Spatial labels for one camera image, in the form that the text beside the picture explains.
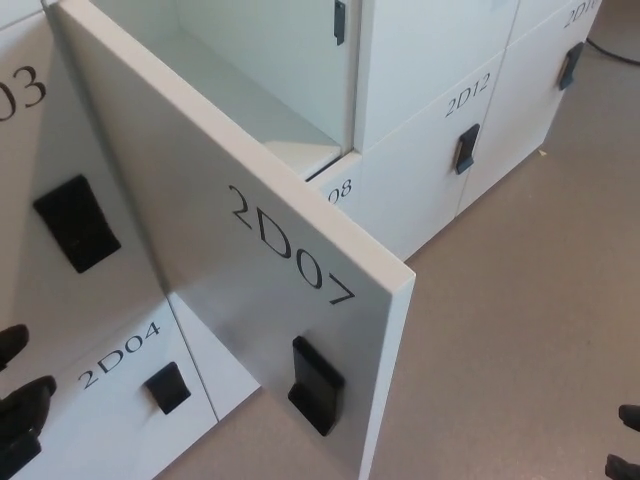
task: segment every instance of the locker shelf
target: locker shelf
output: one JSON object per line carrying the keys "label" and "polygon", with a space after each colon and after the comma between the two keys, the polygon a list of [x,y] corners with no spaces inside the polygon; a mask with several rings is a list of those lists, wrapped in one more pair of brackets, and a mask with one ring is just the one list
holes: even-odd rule
{"label": "locker shelf", "polygon": [[301,177],[340,155],[333,140],[189,33],[150,50]]}

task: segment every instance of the locker number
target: locker number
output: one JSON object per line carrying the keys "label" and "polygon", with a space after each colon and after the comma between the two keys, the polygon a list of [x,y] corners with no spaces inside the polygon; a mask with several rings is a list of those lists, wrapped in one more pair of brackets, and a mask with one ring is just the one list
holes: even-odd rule
{"label": "locker number", "polygon": [[[350,184],[345,186],[345,191],[350,188]],[[250,216],[253,217],[253,211],[250,212],[249,203],[247,202],[246,197],[233,185],[229,185],[229,190],[235,192],[242,202],[242,207],[232,212],[235,217],[240,220],[243,225],[249,228],[249,230],[253,230],[252,223],[257,221],[260,240],[285,260],[293,260],[295,257],[298,273],[306,283],[316,290],[326,291],[329,289],[334,292],[331,293],[331,300],[329,300],[331,305],[338,305],[339,303],[346,302],[347,300],[351,300],[356,297],[356,295],[331,272],[329,272],[328,276],[330,282],[327,282],[325,272],[315,257],[304,248],[294,248],[291,245],[289,235],[287,235],[280,225],[278,225],[275,220],[267,215],[260,207],[255,209],[255,219],[249,218]]]}
{"label": "locker number", "polygon": [[351,179],[349,179],[342,184],[342,188],[334,188],[331,191],[331,193],[329,194],[329,202],[332,205],[335,205],[341,199],[348,197],[351,193],[351,190],[353,190],[353,187],[351,186]]}
{"label": "locker number", "polygon": [[564,28],[569,28],[571,25],[583,18],[585,13],[590,12],[591,10],[596,8],[598,6],[598,1],[599,0],[588,0],[586,2],[582,2],[576,8],[571,10],[571,16],[569,17],[569,21],[564,26]]}
{"label": "locker number", "polygon": [[478,80],[470,87],[465,88],[460,94],[449,101],[449,112],[445,118],[453,115],[462,107],[464,107],[469,100],[475,98],[480,93],[484,92],[489,86],[489,80],[491,80],[491,73],[487,73],[484,77]]}
{"label": "locker number", "polygon": [[[47,87],[37,80],[38,74],[35,68],[24,66],[13,72],[15,84],[11,88],[6,83],[0,82],[0,122],[11,120],[18,108],[31,108],[38,105],[47,96]],[[26,99],[18,102],[18,97]]]}
{"label": "locker number", "polygon": [[84,379],[84,389],[86,390],[91,385],[100,380],[101,375],[109,375],[117,366],[122,363],[127,355],[136,353],[138,350],[140,350],[145,342],[153,335],[160,335],[160,329],[156,327],[155,322],[149,325],[147,335],[145,336],[144,340],[140,335],[134,335],[125,342],[122,349],[118,348],[98,360],[98,368],[95,369],[95,375],[93,369],[87,370],[82,375],[80,375],[80,377],[78,377],[78,381],[82,381]]}

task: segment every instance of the black cable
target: black cable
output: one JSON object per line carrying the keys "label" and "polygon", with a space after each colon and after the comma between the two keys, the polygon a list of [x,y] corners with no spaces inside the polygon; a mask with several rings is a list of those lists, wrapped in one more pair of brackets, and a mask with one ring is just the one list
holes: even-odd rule
{"label": "black cable", "polygon": [[610,52],[609,50],[606,50],[606,49],[602,48],[600,45],[595,43],[590,38],[587,38],[587,43],[589,45],[591,45],[593,48],[595,48],[597,51],[599,51],[601,54],[606,55],[607,57],[611,57],[611,58],[613,58],[615,60],[618,60],[619,62],[626,63],[627,65],[633,65],[635,67],[640,67],[640,60],[634,60],[632,58],[623,57],[623,56],[618,55],[616,53]]}

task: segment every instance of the black handle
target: black handle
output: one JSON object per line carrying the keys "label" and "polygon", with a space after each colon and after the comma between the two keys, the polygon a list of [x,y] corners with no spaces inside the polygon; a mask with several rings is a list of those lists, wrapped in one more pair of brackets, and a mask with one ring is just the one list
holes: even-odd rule
{"label": "black handle", "polygon": [[458,175],[462,175],[473,166],[473,150],[476,148],[479,134],[480,124],[476,123],[460,135],[458,150],[456,151],[456,173]]}
{"label": "black handle", "polygon": [[289,401],[326,437],[340,419],[344,378],[303,337],[293,341],[293,363],[296,383]]}
{"label": "black handle", "polygon": [[191,396],[176,362],[171,362],[144,383],[165,415]]}
{"label": "black handle", "polygon": [[347,6],[340,0],[335,0],[333,12],[333,36],[336,37],[338,46],[344,43],[347,30]]}
{"label": "black handle", "polygon": [[88,180],[78,175],[33,203],[76,272],[120,249]]}
{"label": "black handle", "polygon": [[562,69],[562,74],[560,75],[560,90],[566,90],[573,84],[575,78],[573,77],[573,73],[576,71],[576,67],[578,66],[578,61],[582,56],[582,52],[584,51],[584,42],[580,42],[578,45],[573,47],[567,53],[567,58],[564,62],[564,68]]}

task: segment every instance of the locker compartment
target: locker compartment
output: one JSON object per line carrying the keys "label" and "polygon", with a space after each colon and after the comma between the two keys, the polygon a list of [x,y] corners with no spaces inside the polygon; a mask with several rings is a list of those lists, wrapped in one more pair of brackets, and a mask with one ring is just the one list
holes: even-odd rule
{"label": "locker compartment", "polygon": [[0,0],[0,29],[40,10],[39,0]]}
{"label": "locker compartment", "polygon": [[164,297],[43,13],[0,31],[0,82],[0,330],[30,332],[8,393]]}
{"label": "locker compartment", "polygon": [[150,479],[216,424],[166,301],[50,373],[57,391],[42,452],[16,480]]}
{"label": "locker compartment", "polygon": [[462,212],[544,142],[599,0],[574,1],[507,49],[467,181]]}
{"label": "locker compartment", "polygon": [[[362,225],[398,257],[409,258],[454,219],[469,167],[475,168],[469,160],[474,137],[502,57],[493,58],[365,153],[361,202],[367,208]],[[466,153],[461,139],[465,132],[473,134]]]}
{"label": "locker compartment", "polygon": [[93,3],[301,177],[351,149],[356,29],[338,45],[334,2]]}
{"label": "locker compartment", "polygon": [[520,0],[509,45],[520,40],[523,35],[551,18],[570,2],[571,0]]}
{"label": "locker compartment", "polygon": [[372,148],[498,55],[518,0],[363,1],[356,149]]}
{"label": "locker compartment", "polygon": [[91,3],[54,10],[167,288],[366,479],[415,274]]}

